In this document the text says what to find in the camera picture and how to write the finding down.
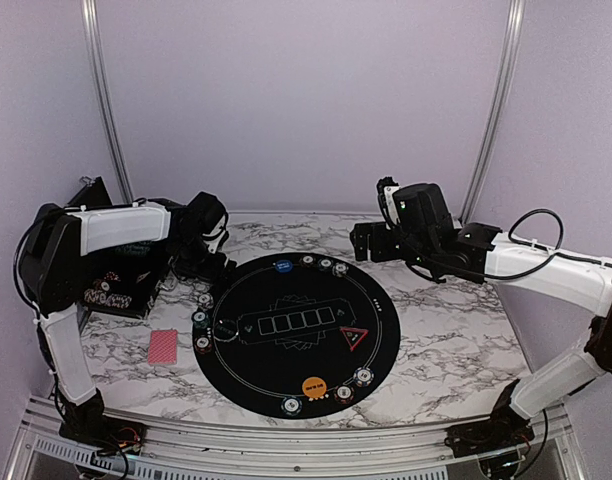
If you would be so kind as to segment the blue white chip seat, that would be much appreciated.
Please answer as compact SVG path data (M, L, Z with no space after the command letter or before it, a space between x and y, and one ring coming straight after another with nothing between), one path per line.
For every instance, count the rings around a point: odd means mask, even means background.
M209 310L214 305L214 300L211 294L203 293L197 299L198 307L202 310Z
M357 368L353 374L353 382L357 387L367 387L374 379L375 374L368 367Z
M348 270L349 267L344 263L336 263L332 268L333 274L339 277L345 276L348 273Z

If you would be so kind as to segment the blue white chip top seat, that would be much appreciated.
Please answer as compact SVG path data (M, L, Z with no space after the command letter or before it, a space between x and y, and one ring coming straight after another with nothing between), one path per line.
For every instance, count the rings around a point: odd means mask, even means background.
M344 263L336 263L332 268L333 274L339 277L345 276L348 273L348 270L349 267Z

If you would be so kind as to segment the green chip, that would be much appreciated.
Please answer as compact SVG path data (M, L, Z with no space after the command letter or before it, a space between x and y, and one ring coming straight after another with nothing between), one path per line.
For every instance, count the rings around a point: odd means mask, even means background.
M205 311L197 310L192 317L193 327L197 329L206 329L210 326L210 317Z
M333 261L328 258L319 259L317 262L317 267L323 271L330 270L332 266L333 266Z

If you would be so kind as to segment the red chip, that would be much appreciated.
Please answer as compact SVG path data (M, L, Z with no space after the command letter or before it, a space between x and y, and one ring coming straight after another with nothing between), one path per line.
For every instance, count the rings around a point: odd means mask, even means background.
M342 405L349 404L354 398L354 390L349 385L340 385L335 389L334 398Z
M311 255L304 255L300 258L300 264L304 267L312 267L315 264L315 259Z
M207 354L212 351L212 341L207 336L200 336L194 341L194 349L198 354Z

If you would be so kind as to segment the blue small blind button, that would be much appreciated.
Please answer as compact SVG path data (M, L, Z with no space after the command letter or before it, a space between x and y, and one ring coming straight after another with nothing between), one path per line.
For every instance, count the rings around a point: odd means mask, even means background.
M273 266L281 274L289 273L294 268L294 264L288 259L279 259L273 263Z

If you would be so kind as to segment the red playing card deck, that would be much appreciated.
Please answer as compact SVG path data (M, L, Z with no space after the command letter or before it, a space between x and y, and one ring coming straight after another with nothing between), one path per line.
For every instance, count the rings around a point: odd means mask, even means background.
M153 366L176 364L177 341L177 330L153 330L150 335L148 364Z

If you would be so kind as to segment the red black triangle all-in marker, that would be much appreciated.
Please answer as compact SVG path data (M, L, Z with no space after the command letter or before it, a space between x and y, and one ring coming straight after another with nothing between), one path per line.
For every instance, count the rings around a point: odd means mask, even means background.
M356 327L341 327L340 332L345 338L351 352L356 350L369 333L367 329Z

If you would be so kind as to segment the blue white chip bottom seat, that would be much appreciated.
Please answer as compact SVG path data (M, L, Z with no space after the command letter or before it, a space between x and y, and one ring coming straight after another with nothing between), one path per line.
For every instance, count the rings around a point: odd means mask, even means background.
M357 368L353 374L353 382L357 387L367 387L374 379L375 374L368 367Z

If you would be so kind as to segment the orange big blind button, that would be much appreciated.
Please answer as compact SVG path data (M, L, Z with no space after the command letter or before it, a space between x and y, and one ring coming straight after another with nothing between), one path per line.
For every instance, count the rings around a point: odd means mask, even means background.
M311 376L302 383L302 392L309 401L320 400L327 395L327 383L320 377Z

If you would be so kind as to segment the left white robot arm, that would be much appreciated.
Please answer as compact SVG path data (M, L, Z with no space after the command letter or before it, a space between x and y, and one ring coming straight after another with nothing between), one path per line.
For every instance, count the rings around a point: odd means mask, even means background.
M161 243L177 274L213 282L229 263L221 251L228 223L223 203L201 192L188 204L163 198L109 207L44 204L20 238L13 259L15 287L35 314L58 392L66 405L79 409L72 426L88 443L105 444L113 432L109 418L88 406L100 395L78 326L89 256L125 245Z

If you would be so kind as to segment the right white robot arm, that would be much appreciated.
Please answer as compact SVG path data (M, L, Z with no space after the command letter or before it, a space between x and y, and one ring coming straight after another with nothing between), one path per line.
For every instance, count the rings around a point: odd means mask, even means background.
M356 224L350 241L357 260L401 260L435 283L454 276L528 292L590 315L589 330L528 376L513 381L481 430L492 448L515 437L521 424L554 401L612 374L612 260L514 239L489 225L437 225L407 231L388 222Z

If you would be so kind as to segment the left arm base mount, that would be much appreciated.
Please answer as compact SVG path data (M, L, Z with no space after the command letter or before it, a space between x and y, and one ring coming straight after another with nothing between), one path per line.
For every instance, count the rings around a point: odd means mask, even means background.
M138 454L143 446L146 426L139 422L104 416L100 425L75 426L63 422L59 434L63 438L97 447L101 450L101 456L119 451Z

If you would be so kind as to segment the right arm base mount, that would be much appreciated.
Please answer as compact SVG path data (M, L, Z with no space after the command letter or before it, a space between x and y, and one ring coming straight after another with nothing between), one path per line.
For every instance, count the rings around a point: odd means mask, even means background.
M444 445L461 458L530 443L534 438L528 423L486 419L447 428Z

